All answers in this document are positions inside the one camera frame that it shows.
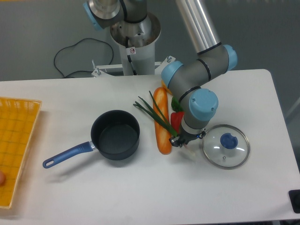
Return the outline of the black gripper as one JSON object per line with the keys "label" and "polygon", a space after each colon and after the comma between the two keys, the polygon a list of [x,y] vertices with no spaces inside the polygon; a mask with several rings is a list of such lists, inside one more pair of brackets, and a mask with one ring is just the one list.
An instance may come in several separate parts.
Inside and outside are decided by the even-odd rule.
{"label": "black gripper", "polygon": [[171,136],[169,142],[173,147],[182,147],[197,138],[203,139],[206,136],[206,128],[201,129],[200,134],[190,134],[186,131],[181,132],[178,136]]}

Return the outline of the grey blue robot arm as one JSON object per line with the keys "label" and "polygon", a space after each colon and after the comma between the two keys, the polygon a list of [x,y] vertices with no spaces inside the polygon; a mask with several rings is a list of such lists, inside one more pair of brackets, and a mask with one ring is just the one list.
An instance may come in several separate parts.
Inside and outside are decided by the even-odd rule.
{"label": "grey blue robot arm", "polygon": [[[167,64],[161,77],[184,109],[178,134],[170,143],[182,146],[199,138],[214,116],[218,100],[202,86],[232,70],[237,54],[223,45],[200,0],[178,0],[176,5],[197,52],[189,65],[179,61]],[[152,75],[155,72],[155,47],[161,28],[159,20],[147,10],[144,0],[89,0],[83,7],[93,27],[110,29],[119,45],[124,75]]]}

